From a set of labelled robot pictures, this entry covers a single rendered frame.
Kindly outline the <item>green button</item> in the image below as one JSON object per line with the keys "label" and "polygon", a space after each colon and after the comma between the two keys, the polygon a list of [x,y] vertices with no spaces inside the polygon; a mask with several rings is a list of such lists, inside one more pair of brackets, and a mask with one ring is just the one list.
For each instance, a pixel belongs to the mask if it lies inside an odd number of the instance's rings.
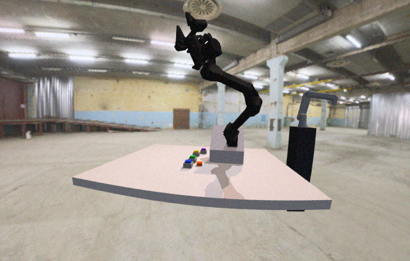
{"label": "green button", "polygon": [[195,156],[193,156],[193,155],[190,155],[190,157],[188,158],[188,160],[192,160],[193,163],[196,163],[197,157],[195,157]]}

